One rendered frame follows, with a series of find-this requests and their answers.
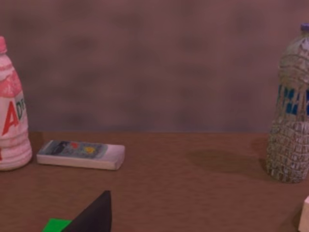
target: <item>ridged bottle surface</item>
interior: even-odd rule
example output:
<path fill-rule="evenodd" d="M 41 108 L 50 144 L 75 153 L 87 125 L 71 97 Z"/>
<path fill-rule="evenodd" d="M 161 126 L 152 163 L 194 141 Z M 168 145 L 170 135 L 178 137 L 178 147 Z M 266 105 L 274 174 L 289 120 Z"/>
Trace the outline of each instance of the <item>ridged bottle surface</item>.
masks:
<path fill-rule="evenodd" d="M 0 37 L 0 171 L 22 167 L 31 157 L 24 93 Z"/>
<path fill-rule="evenodd" d="M 284 51 L 279 65 L 275 119 L 267 146 L 267 172 L 298 183 L 309 169 L 309 24 Z"/>

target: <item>bottle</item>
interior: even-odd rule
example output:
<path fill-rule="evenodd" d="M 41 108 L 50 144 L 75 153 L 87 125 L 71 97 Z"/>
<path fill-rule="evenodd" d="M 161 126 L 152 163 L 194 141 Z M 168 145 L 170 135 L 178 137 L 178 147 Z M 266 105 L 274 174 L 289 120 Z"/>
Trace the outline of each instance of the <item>bottle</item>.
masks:
<path fill-rule="evenodd" d="M 304 180 L 309 169 L 309 24 L 284 51 L 279 91 L 270 130 L 266 169 L 286 183 Z"/>
<path fill-rule="evenodd" d="M 32 157 L 22 86 L 0 36 L 0 171 L 17 169 Z"/>

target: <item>yellow spot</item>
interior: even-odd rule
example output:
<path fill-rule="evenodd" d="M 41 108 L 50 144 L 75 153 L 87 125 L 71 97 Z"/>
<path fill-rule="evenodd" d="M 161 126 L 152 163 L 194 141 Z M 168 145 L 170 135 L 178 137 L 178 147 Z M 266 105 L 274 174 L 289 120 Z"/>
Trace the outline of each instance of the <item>yellow spot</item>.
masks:
<path fill-rule="evenodd" d="M 85 152 L 87 153 L 93 153 L 95 151 L 95 149 L 93 147 L 87 146 L 84 148 Z"/>

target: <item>table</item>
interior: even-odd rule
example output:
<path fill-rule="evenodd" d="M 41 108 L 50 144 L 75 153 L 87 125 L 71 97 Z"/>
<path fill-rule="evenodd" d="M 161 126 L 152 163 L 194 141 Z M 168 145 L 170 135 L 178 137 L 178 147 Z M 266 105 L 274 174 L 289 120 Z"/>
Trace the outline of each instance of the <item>table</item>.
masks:
<path fill-rule="evenodd" d="M 263 170 L 266 134 L 31 132 L 50 139 L 123 144 L 118 171 L 38 165 L 0 173 L 0 231 L 40 232 L 112 192 L 113 232 L 295 232 L 308 178 Z"/>

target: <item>wall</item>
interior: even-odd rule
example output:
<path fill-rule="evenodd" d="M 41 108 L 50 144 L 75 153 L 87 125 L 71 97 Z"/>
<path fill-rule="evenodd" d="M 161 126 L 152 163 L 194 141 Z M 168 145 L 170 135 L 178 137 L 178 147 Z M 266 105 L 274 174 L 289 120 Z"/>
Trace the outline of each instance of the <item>wall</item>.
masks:
<path fill-rule="evenodd" d="M 306 0 L 0 0 L 31 130 L 268 131 Z"/>

